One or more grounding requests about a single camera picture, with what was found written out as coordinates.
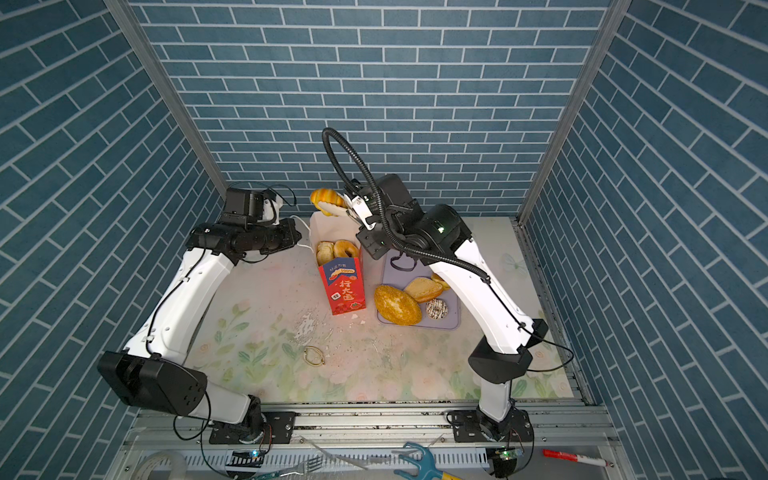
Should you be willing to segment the red paper gift bag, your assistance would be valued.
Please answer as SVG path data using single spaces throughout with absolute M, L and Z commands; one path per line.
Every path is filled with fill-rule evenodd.
M 308 219 L 294 217 L 303 225 L 302 233 L 307 234 L 311 259 L 316 264 L 324 296 L 332 315 L 356 312 L 366 308 L 363 275 L 362 247 L 356 238 L 359 225 L 350 218 L 325 216 L 317 211 Z M 335 243 L 348 240 L 359 248 L 358 258 L 335 258 L 319 266 L 316 260 L 316 245 L 321 241 Z

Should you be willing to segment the bagel ring bread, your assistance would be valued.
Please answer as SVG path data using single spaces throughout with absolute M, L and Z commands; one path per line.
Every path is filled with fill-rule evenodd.
M 333 244 L 335 258 L 358 258 L 359 248 L 351 241 L 338 240 Z

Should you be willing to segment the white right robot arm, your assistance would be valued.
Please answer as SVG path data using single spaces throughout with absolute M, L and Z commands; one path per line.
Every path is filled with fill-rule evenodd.
M 379 259 L 395 250 L 429 267 L 480 325 L 483 337 L 469 358 L 481 378 L 479 410 L 490 422 L 506 421 L 514 405 L 511 382 L 527 372 L 529 349 L 543 340 L 546 323 L 510 298 L 451 206 L 423 211 L 395 174 L 368 184 L 343 182 L 345 201 L 360 225 L 357 238 L 368 254 Z

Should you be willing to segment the yellow striped bread roll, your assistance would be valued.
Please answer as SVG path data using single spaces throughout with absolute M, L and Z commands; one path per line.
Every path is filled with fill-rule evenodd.
M 310 202 L 318 209 L 320 209 L 321 202 L 337 207 L 346 207 L 346 202 L 343 197 L 336 191 L 328 188 L 314 190 L 310 194 Z

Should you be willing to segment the small shell shaped bread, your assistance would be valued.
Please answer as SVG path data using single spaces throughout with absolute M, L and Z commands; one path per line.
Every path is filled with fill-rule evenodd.
M 316 245 L 316 260 L 319 266 L 335 259 L 335 244 L 333 242 L 321 241 Z

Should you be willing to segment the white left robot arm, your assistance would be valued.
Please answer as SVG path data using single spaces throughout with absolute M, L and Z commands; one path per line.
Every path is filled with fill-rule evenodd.
M 300 239 L 292 218 L 195 227 L 181 266 L 147 321 L 121 351 L 102 354 L 102 378 L 128 406 L 233 425 L 254 441 L 265 423 L 259 399 L 219 386 L 184 363 L 213 296 L 246 254 L 269 256 Z

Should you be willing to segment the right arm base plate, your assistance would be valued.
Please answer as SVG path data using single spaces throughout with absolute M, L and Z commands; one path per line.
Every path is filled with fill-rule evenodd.
M 483 441 L 525 443 L 534 439 L 534 430 L 528 413 L 517 408 L 512 408 L 499 422 L 492 420 L 479 408 L 450 410 L 446 413 L 446 420 L 457 443 Z

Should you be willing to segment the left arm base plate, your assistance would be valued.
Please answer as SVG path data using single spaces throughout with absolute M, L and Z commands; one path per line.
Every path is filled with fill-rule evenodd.
M 212 445 L 275 445 L 289 444 L 297 414 L 291 411 L 261 413 L 255 419 L 246 418 L 240 424 L 214 422 L 209 443 Z

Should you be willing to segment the metal food tongs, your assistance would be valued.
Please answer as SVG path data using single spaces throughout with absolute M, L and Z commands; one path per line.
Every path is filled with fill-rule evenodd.
M 339 218 L 350 218 L 353 221 L 355 221 L 358 224 L 362 224 L 362 221 L 358 217 L 358 215 L 351 209 L 349 209 L 347 206 L 338 206 L 335 204 L 331 204 L 324 201 L 319 201 L 317 204 L 317 208 L 321 210 L 324 213 L 328 213 L 331 216 L 336 216 Z

